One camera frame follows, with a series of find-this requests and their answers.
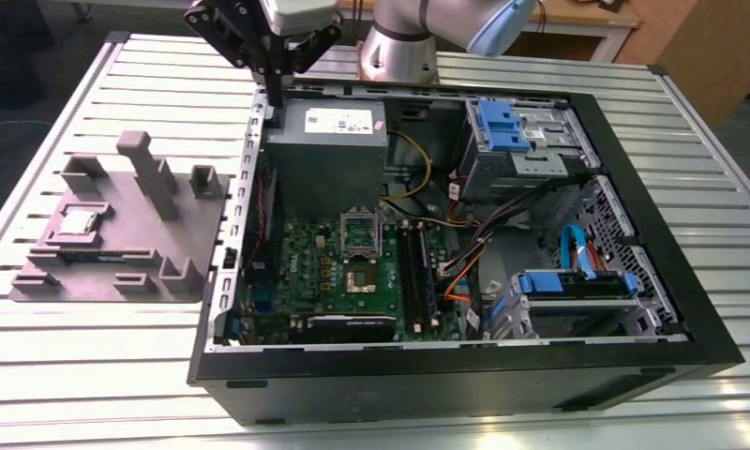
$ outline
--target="wooden furniture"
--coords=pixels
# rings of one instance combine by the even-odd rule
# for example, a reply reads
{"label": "wooden furniture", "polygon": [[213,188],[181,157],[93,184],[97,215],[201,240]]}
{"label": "wooden furniture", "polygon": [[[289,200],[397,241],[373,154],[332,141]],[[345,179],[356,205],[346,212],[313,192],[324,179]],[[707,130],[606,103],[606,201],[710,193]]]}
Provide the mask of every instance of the wooden furniture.
{"label": "wooden furniture", "polygon": [[627,0],[645,25],[617,62],[665,67],[709,126],[750,93],[750,0]]}
{"label": "wooden furniture", "polygon": [[[338,2],[349,17],[352,17],[353,3],[353,0]],[[373,18],[374,6],[376,0],[364,0],[364,20]],[[597,3],[545,0],[545,11],[548,36],[529,35],[537,31],[541,22],[541,11],[537,7],[532,22],[524,27],[525,36],[520,36],[513,49],[506,54],[610,63],[630,32],[642,22],[627,5],[622,6],[618,13],[613,13],[599,8]]]}

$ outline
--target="wire bundle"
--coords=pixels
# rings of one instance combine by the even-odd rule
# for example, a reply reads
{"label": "wire bundle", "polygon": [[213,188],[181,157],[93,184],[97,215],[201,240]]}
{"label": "wire bundle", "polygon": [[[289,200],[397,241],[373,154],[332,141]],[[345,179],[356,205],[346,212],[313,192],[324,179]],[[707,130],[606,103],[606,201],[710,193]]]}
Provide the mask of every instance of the wire bundle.
{"label": "wire bundle", "polygon": [[532,188],[522,195],[514,197],[509,202],[506,202],[496,209],[492,215],[477,227],[477,230],[473,233],[473,238],[470,239],[470,245],[465,248],[461,254],[445,264],[444,270],[448,271],[466,261],[464,269],[461,269],[453,279],[453,282],[445,290],[445,299],[460,301],[469,300],[469,298],[466,298],[465,296],[453,294],[453,289],[456,288],[456,285],[458,284],[466,273],[476,267],[477,260],[484,254],[486,243],[492,239],[496,229],[506,222],[506,220],[522,213],[550,190],[561,188],[564,186],[581,184],[589,179],[590,176],[591,175],[573,175],[566,178],[548,180],[546,182]]}

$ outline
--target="blue plastic bracket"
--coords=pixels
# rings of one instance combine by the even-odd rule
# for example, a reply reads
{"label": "blue plastic bracket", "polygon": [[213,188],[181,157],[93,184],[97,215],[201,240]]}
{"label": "blue plastic bracket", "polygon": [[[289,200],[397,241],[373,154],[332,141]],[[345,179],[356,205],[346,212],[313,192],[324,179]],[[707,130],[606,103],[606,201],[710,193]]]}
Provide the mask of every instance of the blue plastic bracket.
{"label": "blue plastic bracket", "polygon": [[520,132],[522,121],[512,104],[506,100],[481,100],[477,108],[489,150],[528,153],[532,146]]}

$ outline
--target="slotted worktable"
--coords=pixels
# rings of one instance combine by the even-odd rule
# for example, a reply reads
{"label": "slotted worktable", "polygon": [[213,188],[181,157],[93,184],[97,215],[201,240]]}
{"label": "slotted worktable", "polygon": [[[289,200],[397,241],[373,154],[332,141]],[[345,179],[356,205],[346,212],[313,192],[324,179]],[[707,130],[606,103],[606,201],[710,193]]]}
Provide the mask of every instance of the slotted worktable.
{"label": "slotted worktable", "polygon": [[[337,48],[313,77],[352,79]],[[593,94],[747,362],[606,412],[242,428],[186,383],[200,305],[17,304],[10,280],[44,230],[70,154],[106,169],[124,129],[153,136],[173,172],[238,166],[254,84],[190,37],[106,43],[0,213],[0,443],[117,440],[221,448],[750,448],[750,183],[669,79],[645,67],[465,54],[442,83]],[[164,440],[190,436],[182,440]],[[194,448],[213,448],[208,443]]]}

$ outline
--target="label sticker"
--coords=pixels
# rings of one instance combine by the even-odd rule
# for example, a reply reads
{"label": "label sticker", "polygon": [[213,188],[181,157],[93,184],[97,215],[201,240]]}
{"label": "label sticker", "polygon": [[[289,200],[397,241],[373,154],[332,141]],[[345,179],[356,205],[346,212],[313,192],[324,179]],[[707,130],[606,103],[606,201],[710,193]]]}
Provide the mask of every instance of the label sticker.
{"label": "label sticker", "polygon": [[310,108],[305,112],[305,132],[373,134],[373,112],[370,110]]}
{"label": "label sticker", "polygon": [[456,183],[450,183],[450,187],[448,188],[448,193],[450,195],[450,200],[458,201],[458,196],[461,194],[461,186]]}
{"label": "label sticker", "polygon": [[497,281],[494,280],[489,281],[489,286],[486,286],[486,294],[492,295],[498,293],[501,287],[502,285]]}
{"label": "label sticker", "polygon": [[477,326],[480,325],[480,317],[472,309],[466,311],[466,322],[474,329],[477,329]]}
{"label": "label sticker", "polygon": [[528,139],[545,139],[545,133],[540,129],[524,129],[522,131]]}
{"label": "label sticker", "polygon": [[97,256],[97,260],[105,263],[122,263],[125,261],[121,256]]}

